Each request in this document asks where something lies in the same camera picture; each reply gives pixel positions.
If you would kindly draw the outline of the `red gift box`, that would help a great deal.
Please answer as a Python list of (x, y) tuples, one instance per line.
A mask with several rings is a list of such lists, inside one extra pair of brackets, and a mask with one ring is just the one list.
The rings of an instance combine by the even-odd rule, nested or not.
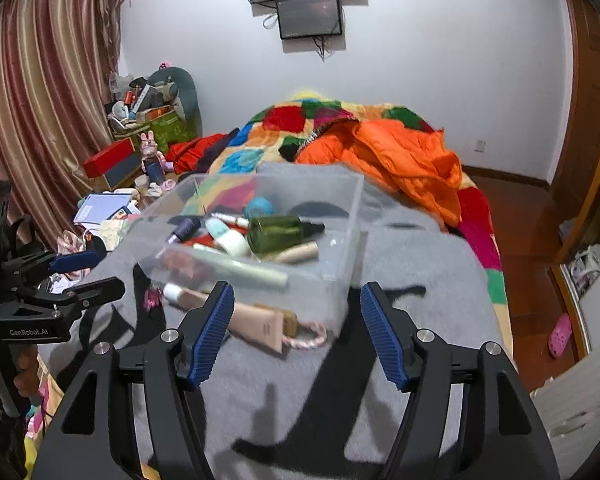
[(222, 250), (219, 250), (218, 248), (214, 247), (213, 240), (208, 233), (201, 236), (197, 236), (192, 240), (189, 240), (185, 243), (185, 245), (200, 250), (210, 250), (210, 252), (218, 252), (219, 254), (224, 254)]

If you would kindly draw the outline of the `mint green lotion bottle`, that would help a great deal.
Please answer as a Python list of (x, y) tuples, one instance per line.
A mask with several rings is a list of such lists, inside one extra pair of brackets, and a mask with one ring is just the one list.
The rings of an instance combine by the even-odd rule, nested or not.
[(215, 248), (232, 257), (249, 257), (251, 248), (241, 232), (230, 228), (223, 220), (210, 217), (204, 222)]

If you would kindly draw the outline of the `purple cosmetic bottle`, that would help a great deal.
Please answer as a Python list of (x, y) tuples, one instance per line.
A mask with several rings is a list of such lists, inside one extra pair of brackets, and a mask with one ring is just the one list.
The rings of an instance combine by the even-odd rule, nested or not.
[(169, 223), (173, 224), (175, 229), (166, 239), (168, 244), (182, 244), (191, 240), (201, 227), (199, 218), (195, 216), (174, 217)]

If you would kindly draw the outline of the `green spray bottle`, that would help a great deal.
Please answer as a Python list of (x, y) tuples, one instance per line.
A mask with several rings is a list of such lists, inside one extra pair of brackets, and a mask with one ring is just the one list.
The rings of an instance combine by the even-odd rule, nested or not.
[(324, 223), (295, 216), (267, 216), (250, 220), (246, 240), (256, 255), (282, 252), (325, 231)]

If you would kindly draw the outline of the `white pen stick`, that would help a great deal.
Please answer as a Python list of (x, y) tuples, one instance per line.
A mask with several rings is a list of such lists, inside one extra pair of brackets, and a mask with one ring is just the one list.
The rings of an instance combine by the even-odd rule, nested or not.
[(238, 226), (241, 229), (247, 229), (250, 221), (247, 218), (233, 216), (232, 214), (222, 214), (222, 212), (212, 212), (210, 214), (212, 218), (221, 220), (228, 226)]

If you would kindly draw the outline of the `pink cream tube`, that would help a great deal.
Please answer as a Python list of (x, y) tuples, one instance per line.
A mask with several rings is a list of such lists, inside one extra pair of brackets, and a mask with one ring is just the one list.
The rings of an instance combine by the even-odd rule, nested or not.
[(277, 263), (295, 264), (317, 259), (319, 254), (320, 248), (317, 242), (307, 242), (276, 252), (271, 260)]

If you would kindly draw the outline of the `blue tape roll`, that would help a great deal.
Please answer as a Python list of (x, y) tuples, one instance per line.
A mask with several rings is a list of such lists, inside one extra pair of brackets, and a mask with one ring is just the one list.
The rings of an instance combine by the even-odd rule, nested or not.
[(272, 216), (275, 212), (272, 203), (262, 196), (254, 196), (252, 200), (245, 204), (242, 210), (244, 217), (251, 220), (253, 218)]

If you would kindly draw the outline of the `blue notebook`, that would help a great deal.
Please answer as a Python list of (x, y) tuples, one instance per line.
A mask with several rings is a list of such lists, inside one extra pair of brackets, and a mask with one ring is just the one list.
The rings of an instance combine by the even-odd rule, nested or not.
[(125, 207), (131, 200), (131, 194), (98, 193), (84, 198), (73, 219), (74, 224), (99, 224), (108, 220), (119, 209)]

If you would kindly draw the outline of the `pink hair clip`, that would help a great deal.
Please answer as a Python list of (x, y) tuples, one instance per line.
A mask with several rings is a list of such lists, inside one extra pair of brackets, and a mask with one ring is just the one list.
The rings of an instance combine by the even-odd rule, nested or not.
[(148, 286), (144, 293), (143, 305), (146, 311), (162, 306), (162, 290)]

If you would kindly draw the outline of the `pink rabbit toy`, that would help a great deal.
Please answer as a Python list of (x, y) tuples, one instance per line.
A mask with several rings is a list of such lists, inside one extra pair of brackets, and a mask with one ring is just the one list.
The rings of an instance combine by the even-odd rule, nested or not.
[(151, 130), (140, 133), (140, 166), (149, 181), (158, 185), (163, 185), (166, 175), (174, 170), (173, 162), (159, 150)]

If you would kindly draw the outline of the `clear plastic storage bin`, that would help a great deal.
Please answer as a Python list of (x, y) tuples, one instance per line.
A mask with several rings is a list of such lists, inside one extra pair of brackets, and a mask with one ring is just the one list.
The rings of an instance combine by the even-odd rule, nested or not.
[(154, 281), (294, 312), (336, 334), (347, 316), (363, 179), (339, 169), (194, 174), (136, 221), (122, 248)]

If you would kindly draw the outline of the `orange down jacket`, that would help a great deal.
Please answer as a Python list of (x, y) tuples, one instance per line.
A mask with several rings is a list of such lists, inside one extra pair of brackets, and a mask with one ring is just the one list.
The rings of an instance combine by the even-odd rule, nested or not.
[(404, 194), (448, 226), (460, 224), (463, 169), (457, 154), (445, 147), (442, 130), (414, 130), (396, 119), (341, 119), (303, 143), (294, 161), (346, 165), (385, 190)]

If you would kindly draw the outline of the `green cluttered box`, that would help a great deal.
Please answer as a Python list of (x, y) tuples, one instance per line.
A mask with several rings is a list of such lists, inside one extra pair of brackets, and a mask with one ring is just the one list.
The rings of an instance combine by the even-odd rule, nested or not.
[(130, 139), (140, 148), (140, 135), (152, 132), (158, 150), (201, 136), (201, 116), (193, 76), (182, 68), (161, 66), (148, 78), (130, 80), (126, 95), (108, 115), (112, 140)]

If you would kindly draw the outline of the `wooden wardrobe shelf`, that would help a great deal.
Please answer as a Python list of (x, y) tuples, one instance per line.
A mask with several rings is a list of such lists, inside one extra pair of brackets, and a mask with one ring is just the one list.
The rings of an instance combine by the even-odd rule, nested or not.
[(577, 217), (572, 219), (570, 230), (564, 237), (564, 244), (550, 267), (550, 275), (570, 317), (576, 361), (590, 353), (591, 338), (588, 336), (581, 306), (585, 291), (577, 284), (570, 266), (579, 254), (595, 245), (600, 245), (600, 163), (596, 167), (582, 208)]

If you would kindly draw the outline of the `wall mounted black monitor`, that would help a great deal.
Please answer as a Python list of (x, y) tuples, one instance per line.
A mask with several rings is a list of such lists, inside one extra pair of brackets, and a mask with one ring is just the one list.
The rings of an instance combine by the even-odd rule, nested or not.
[(281, 40), (340, 36), (340, 0), (280, 0), (276, 2)]

